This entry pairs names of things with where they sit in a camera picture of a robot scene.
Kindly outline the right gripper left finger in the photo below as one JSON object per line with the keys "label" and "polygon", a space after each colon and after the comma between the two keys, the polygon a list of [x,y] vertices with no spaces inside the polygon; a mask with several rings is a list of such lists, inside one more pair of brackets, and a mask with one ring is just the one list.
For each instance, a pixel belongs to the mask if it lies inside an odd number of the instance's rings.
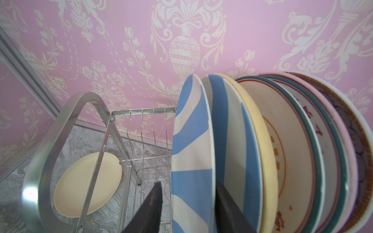
{"label": "right gripper left finger", "polygon": [[158,233],[162,214],[161,182],[156,182],[123,233]]}

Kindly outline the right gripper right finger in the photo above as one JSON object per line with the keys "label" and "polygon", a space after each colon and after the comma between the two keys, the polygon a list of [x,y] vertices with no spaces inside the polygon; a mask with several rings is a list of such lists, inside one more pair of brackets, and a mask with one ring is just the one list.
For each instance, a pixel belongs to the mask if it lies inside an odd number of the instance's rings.
{"label": "right gripper right finger", "polygon": [[222,182],[216,182],[215,219],[218,233],[255,233]]}

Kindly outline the cream plate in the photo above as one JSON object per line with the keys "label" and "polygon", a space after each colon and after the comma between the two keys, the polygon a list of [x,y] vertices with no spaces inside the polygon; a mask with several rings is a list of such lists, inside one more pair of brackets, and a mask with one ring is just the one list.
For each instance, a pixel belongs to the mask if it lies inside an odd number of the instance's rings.
{"label": "cream plate", "polygon": [[[92,153],[72,164],[60,178],[54,193],[57,211],[66,217],[80,217],[99,154]],[[104,153],[88,214],[101,208],[117,191],[122,176],[119,159]]]}

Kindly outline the blue striped plate front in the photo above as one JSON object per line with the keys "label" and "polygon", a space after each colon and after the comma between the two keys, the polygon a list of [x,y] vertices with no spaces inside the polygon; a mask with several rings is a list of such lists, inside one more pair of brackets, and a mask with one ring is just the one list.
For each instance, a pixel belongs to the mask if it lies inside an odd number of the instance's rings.
{"label": "blue striped plate front", "polygon": [[243,98],[228,79],[202,78],[210,107],[215,143],[216,179],[255,231],[261,227],[263,178],[254,127]]}

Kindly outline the chrome wire dish rack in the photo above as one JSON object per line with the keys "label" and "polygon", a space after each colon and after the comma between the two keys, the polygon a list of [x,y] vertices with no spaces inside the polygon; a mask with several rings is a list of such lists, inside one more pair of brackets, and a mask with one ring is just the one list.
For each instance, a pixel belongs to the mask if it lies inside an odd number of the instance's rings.
{"label": "chrome wire dish rack", "polygon": [[[94,105],[103,123],[106,125],[106,130],[101,150],[89,179],[88,190],[85,192],[79,220],[76,225],[71,225],[60,221],[53,212],[50,199],[51,176],[56,160],[79,114],[87,103]],[[115,117],[168,115],[176,113],[176,111],[177,108],[175,107],[167,107],[109,112],[103,99],[96,93],[78,93],[71,97],[38,146],[36,155],[33,157],[25,175],[21,203],[26,228],[32,233],[88,233],[90,230],[85,228],[85,221],[109,137],[113,138],[121,156],[124,158],[122,161],[119,161],[119,164],[126,164],[138,186],[142,186],[145,183],[143,178],[145,167],[134,170],[134,160],[130,157],[122,137],[116,128]]]}

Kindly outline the yellow plate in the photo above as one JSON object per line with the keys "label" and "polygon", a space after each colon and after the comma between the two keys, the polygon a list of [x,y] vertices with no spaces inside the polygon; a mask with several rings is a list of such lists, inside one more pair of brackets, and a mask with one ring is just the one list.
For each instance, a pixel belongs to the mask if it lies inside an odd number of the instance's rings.
{"label": "yellow plate", "polygon": [[264,200],[260,232],[271,233],[275,225],[278,207],[278,177],[270,134],[258,106],[248,92],[234,79],[221,73],[218,73],[218,75],[229,81],[236,88],[252,120],[254,132],[258,139],[263,176]]}

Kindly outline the blue striped plate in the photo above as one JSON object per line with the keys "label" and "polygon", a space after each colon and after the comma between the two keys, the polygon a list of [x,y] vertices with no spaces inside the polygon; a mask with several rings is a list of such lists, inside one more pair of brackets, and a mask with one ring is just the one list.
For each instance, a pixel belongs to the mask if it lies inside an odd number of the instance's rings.
{"label": "blue striped plate", "polygon": [[172,214],[175,233],[211,233],[215,206],[215,149],[205,88],[190,75],[180,94],[173,130]]}
{"label": "blue striped plate", "polygon": [[215,143],[216,179],[255,231],[261,227],[263,178],[254,127],[243,98],[228,79],[202,78],[210,107]]}

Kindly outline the petal pattern plate orange rim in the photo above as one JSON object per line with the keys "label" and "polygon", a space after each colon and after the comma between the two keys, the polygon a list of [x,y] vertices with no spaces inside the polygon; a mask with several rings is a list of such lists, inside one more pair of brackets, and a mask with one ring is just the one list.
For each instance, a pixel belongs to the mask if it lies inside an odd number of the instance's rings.
{"label": "petal pattern plate orange rim", "polygon": [[352,139],[358,163],[358,190],[353,211],[341,233],[357,233],[373,213],[373,132],[349,98],[329,82],[314,75],[289,71],[318,89],[336,108]]}

